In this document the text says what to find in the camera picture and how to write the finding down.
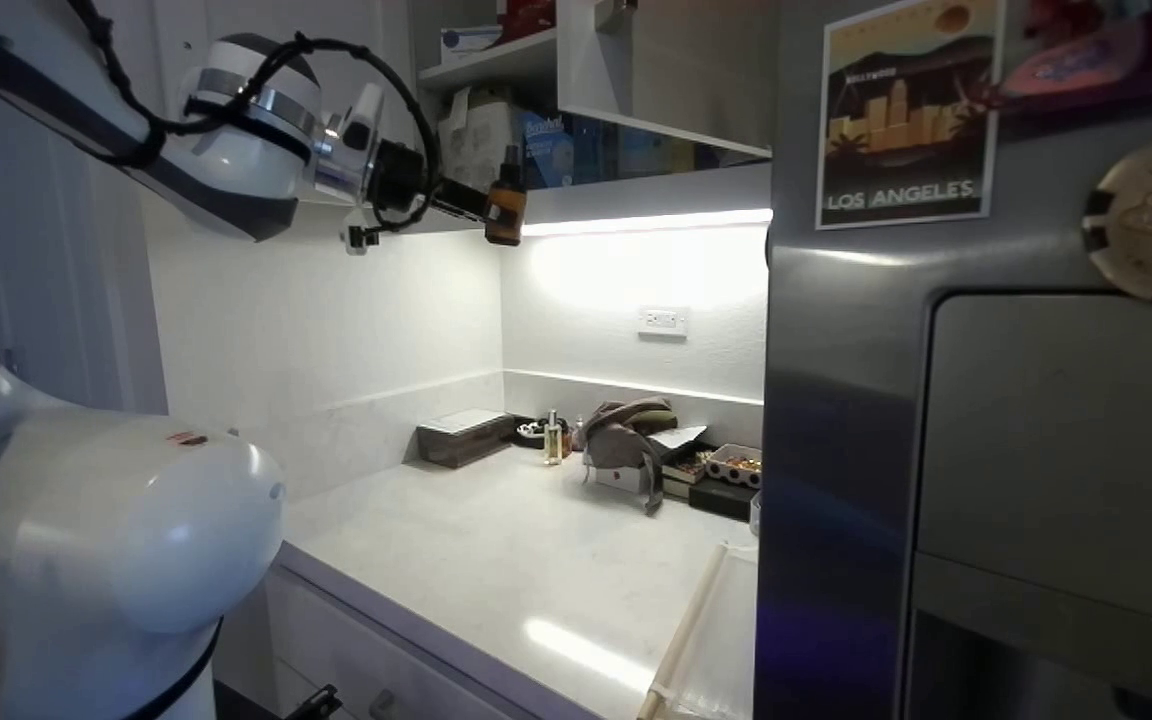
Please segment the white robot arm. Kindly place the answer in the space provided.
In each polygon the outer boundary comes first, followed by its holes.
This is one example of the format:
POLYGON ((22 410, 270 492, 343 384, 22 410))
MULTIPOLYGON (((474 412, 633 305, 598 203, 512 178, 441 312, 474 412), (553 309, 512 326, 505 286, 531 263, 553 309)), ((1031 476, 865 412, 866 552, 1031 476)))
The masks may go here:
MULTIPOLYGON (((430 128, 361 41, 224 32, 189 100, 139 100, 96 0, 0 0, 0 105, 192 219, 270 241, 309 196, 354 246, 491 200, 444 172, 430 128)), ((233 434, 62 394, 0 353, 0 720, 212 720, 224 620, 282 539, 282 476, 233 434)))

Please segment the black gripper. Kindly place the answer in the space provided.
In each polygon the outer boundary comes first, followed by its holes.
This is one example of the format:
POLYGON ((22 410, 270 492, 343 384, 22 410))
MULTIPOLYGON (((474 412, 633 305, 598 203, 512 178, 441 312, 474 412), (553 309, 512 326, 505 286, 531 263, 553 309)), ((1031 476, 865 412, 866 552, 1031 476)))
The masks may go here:
MULTIPOLYGON (((426 161, 394 139, 374 148, 366 203, 386 223, 414 223, 430 191, 426 161)), ((467 219, 489 219, 489 196, 464 185, 441 185, 435 207, 467 219)))

